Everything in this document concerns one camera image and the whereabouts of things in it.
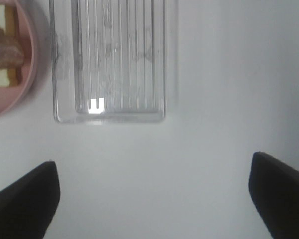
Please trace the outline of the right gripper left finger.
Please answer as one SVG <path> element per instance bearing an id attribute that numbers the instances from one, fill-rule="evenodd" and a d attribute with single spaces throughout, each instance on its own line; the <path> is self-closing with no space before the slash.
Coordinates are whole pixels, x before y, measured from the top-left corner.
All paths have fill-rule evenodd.
<path id="1" fill-rule="evenodd" d="M 47 161 L 0 191 L 0 239 L 42 239 L 60 201 L 56 163 Z"/>

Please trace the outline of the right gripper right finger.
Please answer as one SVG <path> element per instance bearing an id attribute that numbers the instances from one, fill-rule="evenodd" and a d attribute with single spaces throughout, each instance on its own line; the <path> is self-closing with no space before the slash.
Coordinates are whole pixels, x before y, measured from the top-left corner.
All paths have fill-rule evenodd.
<path id="1" fill-rule="evenodd" d="M 256 152 L 248 187 L 272 238 L 299 239 L 299 171 L 264 152 Z"/>

